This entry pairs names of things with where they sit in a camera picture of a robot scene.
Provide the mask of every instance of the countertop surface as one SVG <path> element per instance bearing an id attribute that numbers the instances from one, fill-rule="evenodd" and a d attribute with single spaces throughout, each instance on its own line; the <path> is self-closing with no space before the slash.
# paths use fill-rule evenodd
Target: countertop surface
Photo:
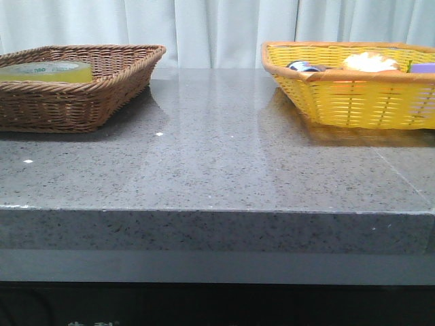
<path id="1" fill-rule="evenodd" d="M 435 252 L 435 132 L 319 126 L 262 69 L 156 69 L 96 132 L 0 132 L 0 248 Z"/>

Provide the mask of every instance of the basket rim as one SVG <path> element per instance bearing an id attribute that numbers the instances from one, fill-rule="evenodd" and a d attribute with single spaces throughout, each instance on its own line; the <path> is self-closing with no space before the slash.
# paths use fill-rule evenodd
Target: basket rim
<path id="1" fill-rule="evenodd" d="M 99 45 L 70 45 L 70 46 L 41 46 L 38 48 L 32 48 L 27 50 L 21 50 L 17 52 L 11 52 L 7 54 L 0 55 L 0 60 L 4 58 L 14 58 L 26 55 L 32 52 L 42 52 L 46 50 L 83 50 L 83 49 L 115 49 L 115 50 L 134 50 L 134 49 L 144 49 L 151 48 L 152 52 L 145 58 L 140 58 L 137 62 L 132 64 L 130 67 L 123 69 L 114 75 L 100 77 L 92 80 L 88 83 L 65 83 L 61 81 L 0 81 L 0 90 L 13 90 L 13 91 L 24 91 L 24 90 L 44 90 L 48 91 L 50 88 L 53 91 L 62 90 L 63 92 L 75 92 L 75 91 L 89 91 L 89 90 L 101 90 L 110 87 L 118 82 L 122 82 L 130 74 L 137 72 L 145 67 L 147 67 L 151 62 L 157 62 L 161 59 L 162 55 L 166 52 L 166 47 L 158 44 L 137 44 L 137 45 L 118 45 L 118 44 L 99 44 Z"/>
<path id="2" fill-rule="evenodd" d="M 320 72 L 300 72 L 274 65 L 269 57 L 270 47 L 323 47 L 343 46 L 343 47 L 363 47 L 376 46 L 378 48 L 398 48 L 404 50 L 417 50 L 425 53 L 435 53 L 435 48 L 426 46 L 413 46 L 405 43 L 388 42 L 314 42 L 314 41 L 266 41 L 262 44 L 262 64 L 266 71 L 273 75 L 279 75 L 288 79 L 299 79 L 304 82 L 323 82 L 323 81 L 374 81 L 390 83 L 435 83 L 435 73 L 367 73 L 363 71 L 343 71 L 338 69 L 328 69 Z"/>

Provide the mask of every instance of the packing tape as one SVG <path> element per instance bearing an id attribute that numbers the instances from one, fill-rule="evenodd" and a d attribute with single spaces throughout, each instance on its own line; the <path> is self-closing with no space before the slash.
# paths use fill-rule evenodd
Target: packing tape
<path id="1" fill-rule="evenodd" d="M 12 80 L 88 83 L 92 81 L 92 67 L 80 61 L 45 61 L 0 68 L 0 82 Z"/>

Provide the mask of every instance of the curtain fold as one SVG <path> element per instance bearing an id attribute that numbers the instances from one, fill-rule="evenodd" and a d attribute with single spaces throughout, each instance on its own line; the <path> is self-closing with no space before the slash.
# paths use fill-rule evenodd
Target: curtain fold
<path id="1" fill-rule="evenodd" d="M 260 68 L 264 41 L 435 46 L 433 0 L 0 0 L 0 54 L 156 43 L 159 67 Z"/>

